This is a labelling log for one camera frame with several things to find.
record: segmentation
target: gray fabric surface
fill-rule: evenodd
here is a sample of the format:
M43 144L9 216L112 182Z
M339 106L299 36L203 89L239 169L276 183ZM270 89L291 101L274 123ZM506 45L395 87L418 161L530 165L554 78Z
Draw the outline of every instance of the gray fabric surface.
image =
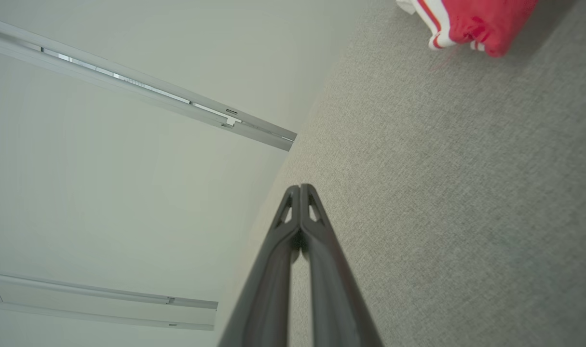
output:
M395 4L366 15L240 279L286 187L308 182L386 346L586 346L586 0L541 0L501 59L449 58L429 35ZM308 276L298 260L295 347L311 345Z

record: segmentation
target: white wall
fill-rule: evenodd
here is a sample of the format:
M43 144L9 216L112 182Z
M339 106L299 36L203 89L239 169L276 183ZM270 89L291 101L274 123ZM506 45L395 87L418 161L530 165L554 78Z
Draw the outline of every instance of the white wall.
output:
M0 20L297 132L363 6L0 0ZM0 55L0 270L218 301L284 158L278 149ZM0 313L1 325L7 315L13 323L0 330L0 346L63 320ZM86 327L95 336L85 338ZM101 334L130 346L136 331L148 341L170 332L129 329L67 320L63 330L7 345L96 346ZM214 343L173 334L186 345Z

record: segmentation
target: red stripe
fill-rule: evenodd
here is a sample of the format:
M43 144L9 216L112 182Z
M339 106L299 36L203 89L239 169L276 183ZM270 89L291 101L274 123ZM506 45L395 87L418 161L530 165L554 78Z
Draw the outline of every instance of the red stripe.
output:
M438 20L436 19L436 17L434 17L434 13L432 13L432 11L430 11L430 7L428 7L428 5L425 3L424 0L418 0L418 3L421 6L421 8L423 8L423 10L428 15L428 17L430 17L430 20L432 20L432 23L434 23L434 26L436 27L436 32L440 33L441 32L441 23L439 23ZM432 43L434 44L434 46L436 48L442 48L438 44L437 40L438 40L438 34L436 35L436 37L434 38L434 41L432 41Z

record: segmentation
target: folded clothing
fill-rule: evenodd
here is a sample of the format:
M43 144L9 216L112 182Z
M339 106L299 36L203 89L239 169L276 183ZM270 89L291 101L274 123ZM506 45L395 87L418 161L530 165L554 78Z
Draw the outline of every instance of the folded clothing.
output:
M471 43L492 57L505 55L537 0L398 0L411 6L432 31L430 49Z

